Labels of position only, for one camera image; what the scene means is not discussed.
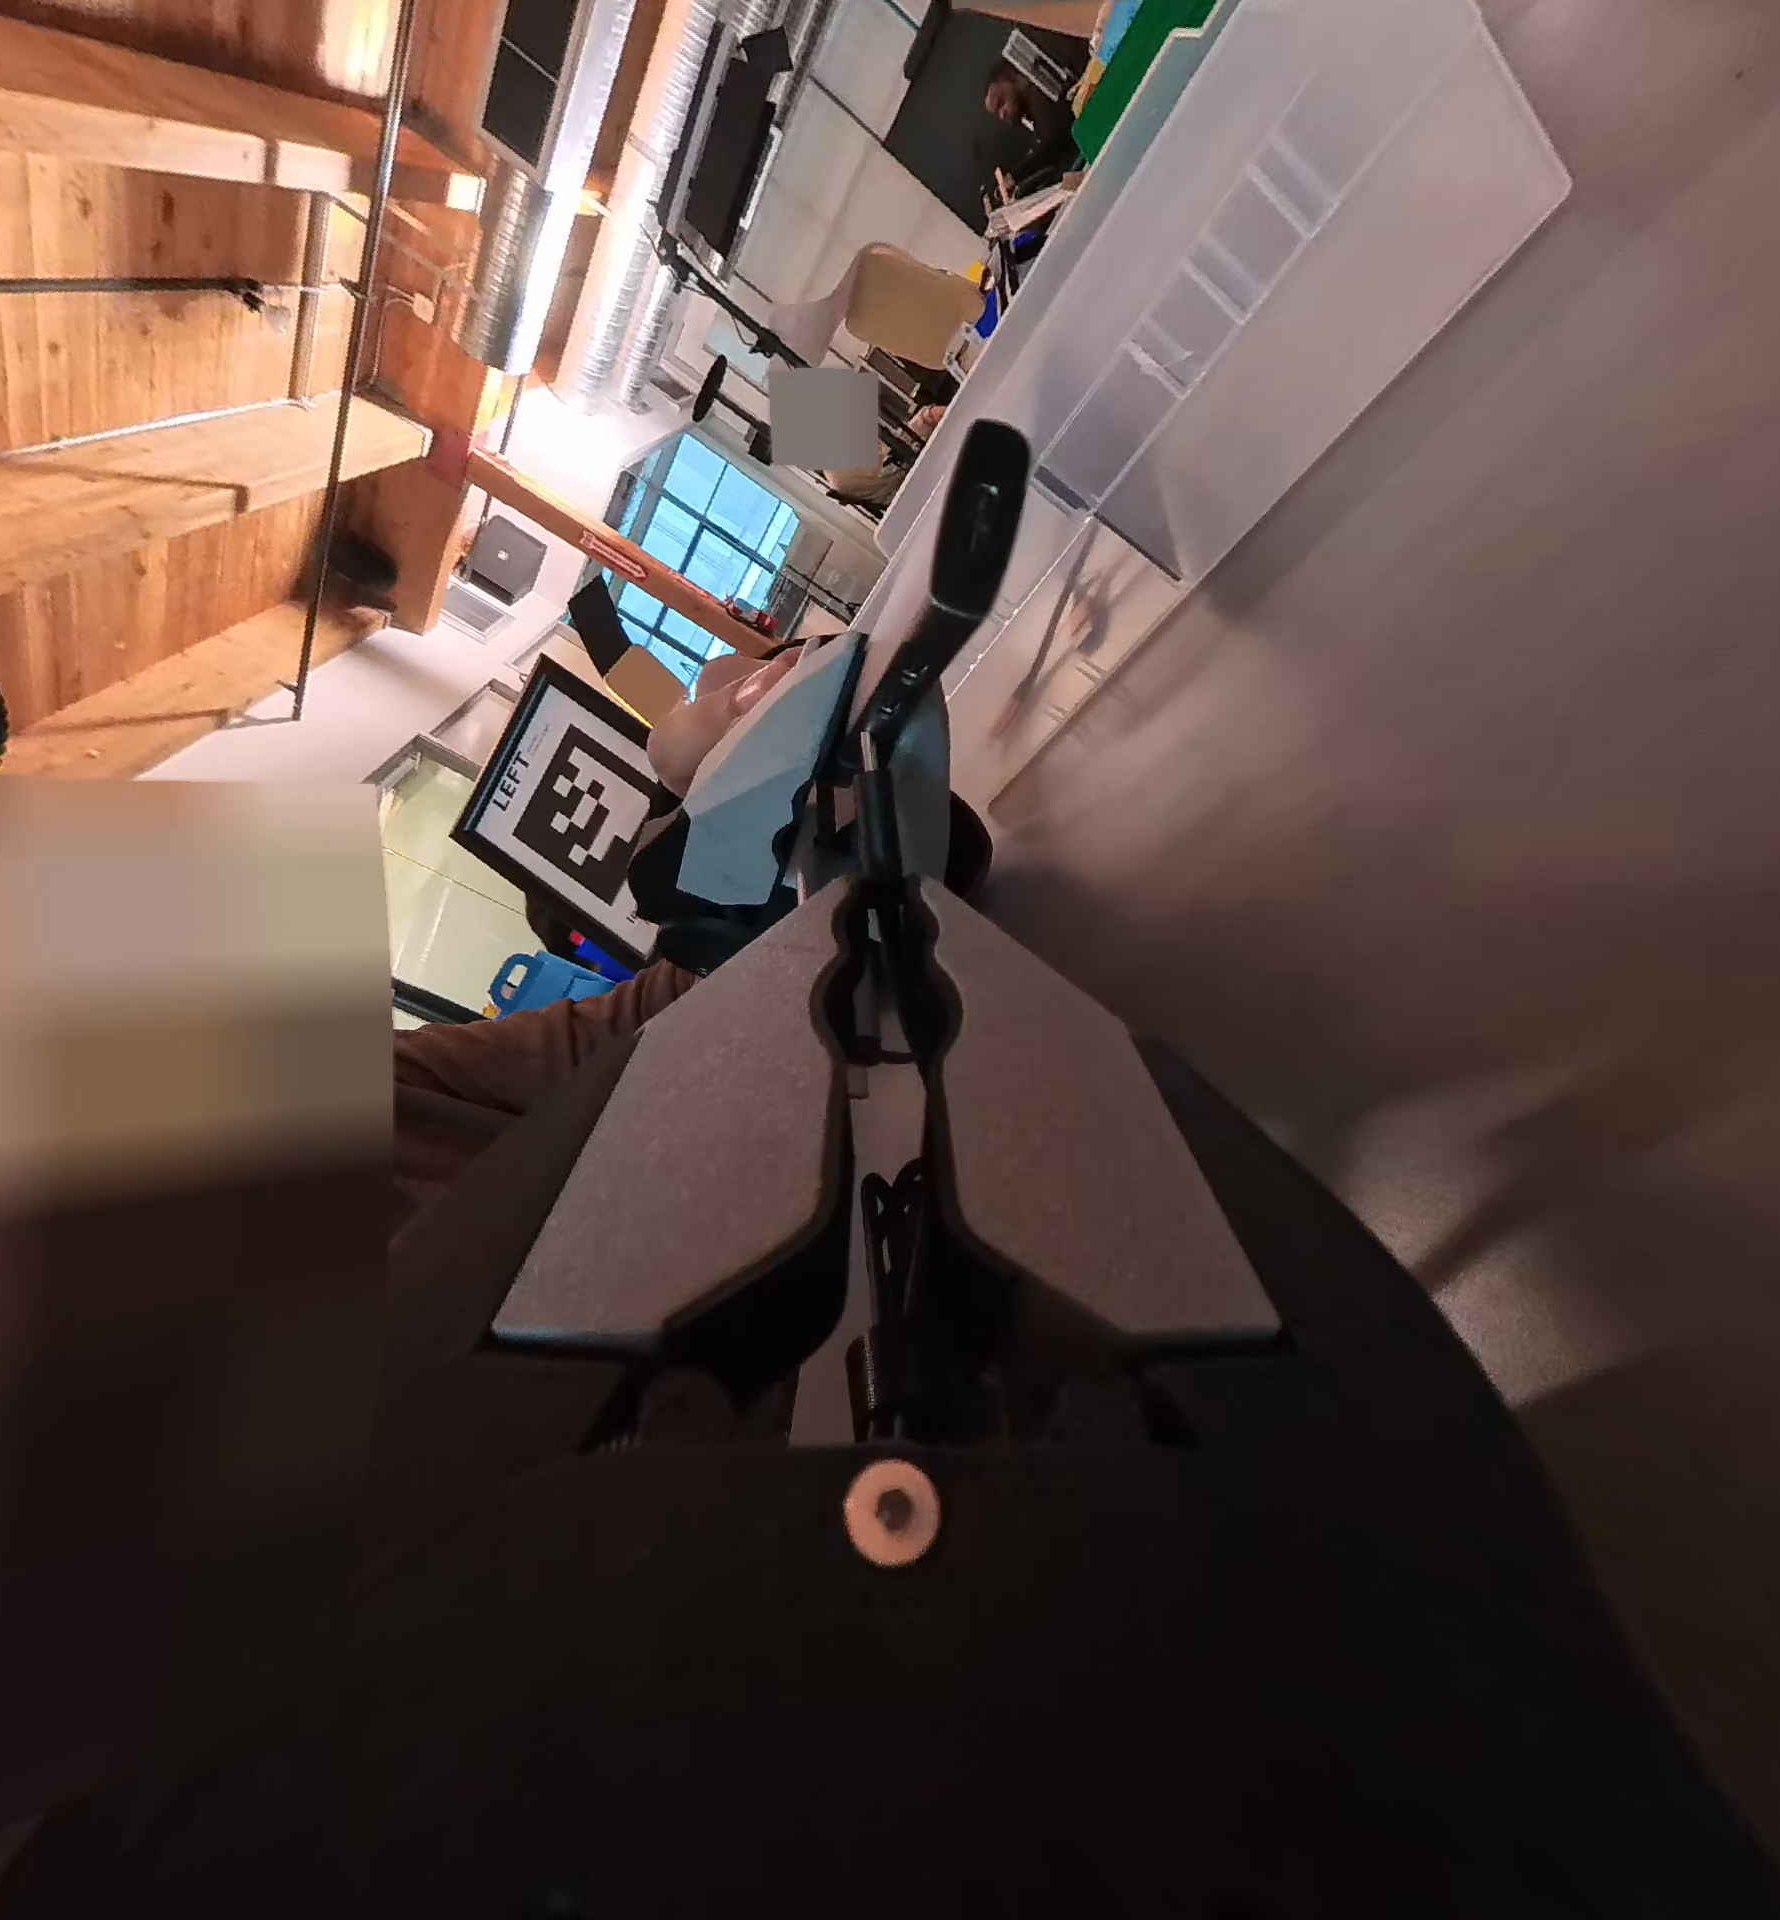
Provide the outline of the black ceiling panel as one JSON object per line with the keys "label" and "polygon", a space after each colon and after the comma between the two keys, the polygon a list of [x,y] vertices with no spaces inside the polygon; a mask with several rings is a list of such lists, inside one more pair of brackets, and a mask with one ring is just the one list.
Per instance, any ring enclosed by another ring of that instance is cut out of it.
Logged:
{"label": "black ceiling panel", "polygon": [[482,137],[541,177],[568,99],[586,3],[502,2],[476,109]]}

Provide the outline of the large glass window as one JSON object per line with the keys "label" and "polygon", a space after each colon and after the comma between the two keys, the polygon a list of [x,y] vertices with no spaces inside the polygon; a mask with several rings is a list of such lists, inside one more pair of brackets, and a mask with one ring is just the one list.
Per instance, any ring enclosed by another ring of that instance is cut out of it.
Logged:
{"label": "large glass window", "polygon": [[[653,445],[615,480],[607,522],[652,560],[715,601],[758,617],[770,612],[788,548],[802,523],[796,505],[693,433]],[[643,645],[685,687],[731,647],[664,606],[619,571],[603,571],[623,636]]]}

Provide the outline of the blue plastic object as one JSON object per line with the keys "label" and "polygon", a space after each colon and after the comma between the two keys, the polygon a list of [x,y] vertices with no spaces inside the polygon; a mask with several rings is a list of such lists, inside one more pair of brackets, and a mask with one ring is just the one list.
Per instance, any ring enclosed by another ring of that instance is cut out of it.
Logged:
{"label": "blue plastic object", "polygon": [[591,969],[571,958],[545,950],[515,951],[494,972],[486,989],[484,1016],[505,1020],[554,1003],[575,1003],[605,995],[617,984],[607,972]]}

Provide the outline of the clear plastic storage bin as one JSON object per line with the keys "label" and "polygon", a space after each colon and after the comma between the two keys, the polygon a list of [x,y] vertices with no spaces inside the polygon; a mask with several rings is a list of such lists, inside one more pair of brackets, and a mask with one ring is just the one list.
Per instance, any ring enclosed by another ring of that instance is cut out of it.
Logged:
{"label": "clear plastic storage bin", "polygon": [[1220,3],[1174,31],[877,529],[918,612],[973,420],[1032,447],[945,675],[963,791],[1042,756],[1513,259],[1571,177],[1477,3]]}

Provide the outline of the black speaker box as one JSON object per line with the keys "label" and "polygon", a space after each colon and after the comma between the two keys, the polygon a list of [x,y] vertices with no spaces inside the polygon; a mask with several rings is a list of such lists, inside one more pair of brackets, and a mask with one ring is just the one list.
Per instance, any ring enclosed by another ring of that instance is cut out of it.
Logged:
{"label": "black speaker box", "polygon": [[461,577],[474,591],[512,608],[537,586],[548,543],[518,520],[486,515],[464,555]]}

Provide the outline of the black screen on stand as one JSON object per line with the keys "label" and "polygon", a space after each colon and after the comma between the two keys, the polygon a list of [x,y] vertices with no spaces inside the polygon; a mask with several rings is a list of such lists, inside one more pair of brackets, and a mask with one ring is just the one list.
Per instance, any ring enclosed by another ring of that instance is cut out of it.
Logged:
{"label": "black screen on stand", "polygon": [[758,11],[711,23],[701,75],[655,199],[660,253],[719,270],[743,227],[780,122],[792,73],[790,35]]}

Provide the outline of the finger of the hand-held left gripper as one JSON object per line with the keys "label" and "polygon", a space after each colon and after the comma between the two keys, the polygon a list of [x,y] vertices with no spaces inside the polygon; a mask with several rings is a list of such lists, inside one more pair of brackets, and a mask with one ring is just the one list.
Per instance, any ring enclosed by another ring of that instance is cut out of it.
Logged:
{"label": "finger of the hand-held left gripper", "polygon": [[682,803],[675,888],[685,900],[709,907],[770,901],[868,645],[868,636],[852,630],[811,640],[747,675],[755,690],[704,756]]}
{"label": "finger of the hand-held left gripper", "polygon": [[952,844],[952,738],[939,685],[932,685],[902,723],[889,773],[902,873],[941,882]]}

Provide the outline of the silver ventilation duct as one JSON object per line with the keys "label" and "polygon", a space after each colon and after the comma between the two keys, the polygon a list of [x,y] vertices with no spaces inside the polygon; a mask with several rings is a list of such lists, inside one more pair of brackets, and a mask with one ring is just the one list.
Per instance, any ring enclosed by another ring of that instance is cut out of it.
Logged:
{"label": "silver ventilation duct", "polygon": [[569,328],[561,383],[579,408],[593,409],[617,391],[655,272],[655,210],[675,175],[717,29],[719,6],[714,2],[662,6]]}
{"label": "silver ventilation duct", "polygon": [[577,3],[586,11],[541,177],[486,142],[491,166],[452,336],[464,353],[502,373],[527,373],[535,362],[638,9],[633,2]]}

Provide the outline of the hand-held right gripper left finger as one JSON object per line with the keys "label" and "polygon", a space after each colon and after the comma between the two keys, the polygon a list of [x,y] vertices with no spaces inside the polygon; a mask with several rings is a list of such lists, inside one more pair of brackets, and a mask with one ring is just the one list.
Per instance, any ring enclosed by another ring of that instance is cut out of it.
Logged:
{"label": "hand-held right gripper left finger", "polygon": [[833,879],[640,1028],[491,1335],[640,1365],[793,1370],[847,1286]]}

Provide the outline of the person's left forearm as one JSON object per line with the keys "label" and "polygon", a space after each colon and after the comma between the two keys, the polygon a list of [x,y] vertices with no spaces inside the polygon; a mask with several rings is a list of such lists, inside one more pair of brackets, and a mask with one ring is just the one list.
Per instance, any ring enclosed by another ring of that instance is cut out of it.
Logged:
{"label": "person's left forearm", "polygon": [[527,1115],[607,1044],[629,1037],[701,976],[655,961],[586,1000],[559,1000],[502,1020],[431,1021],[392,1037],[400,1134],[486,1137]]}

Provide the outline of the grey usb-c plug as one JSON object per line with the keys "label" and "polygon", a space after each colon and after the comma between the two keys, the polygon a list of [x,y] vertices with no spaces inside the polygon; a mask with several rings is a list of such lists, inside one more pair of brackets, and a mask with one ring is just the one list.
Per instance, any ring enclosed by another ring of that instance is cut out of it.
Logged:
{"label": "grey usb-c plug", "polygon": [[893,773],[895,745],[882,732],[853,735],[853,853],[857,873],[877,896],[902,896],[908,868]]}

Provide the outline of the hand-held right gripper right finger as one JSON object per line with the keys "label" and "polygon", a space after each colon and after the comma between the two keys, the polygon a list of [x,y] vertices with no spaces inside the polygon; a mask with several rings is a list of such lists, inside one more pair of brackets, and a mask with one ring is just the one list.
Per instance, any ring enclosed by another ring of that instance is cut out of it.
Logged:
{"label": "hand-held right gripper right finger", "polygon": [[1127,1025],[938,879],[919,898],[947,1003],[929,1113],[971,1251],[1132,1352],[1274,1339],[1278,1307]]}

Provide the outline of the person's left hand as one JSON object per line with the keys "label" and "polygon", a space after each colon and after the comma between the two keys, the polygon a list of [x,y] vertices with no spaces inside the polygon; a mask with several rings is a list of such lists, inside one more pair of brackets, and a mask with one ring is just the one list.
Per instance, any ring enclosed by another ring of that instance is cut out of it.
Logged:
{"label": "person's left hand", "polygon": [[648,735],[646,756],[660,786],[684,799],[717,742],[790,673],[800,653],[802,645],[793,642],[763,657],[723,653],[708,659],[691,695],[670,708]]}

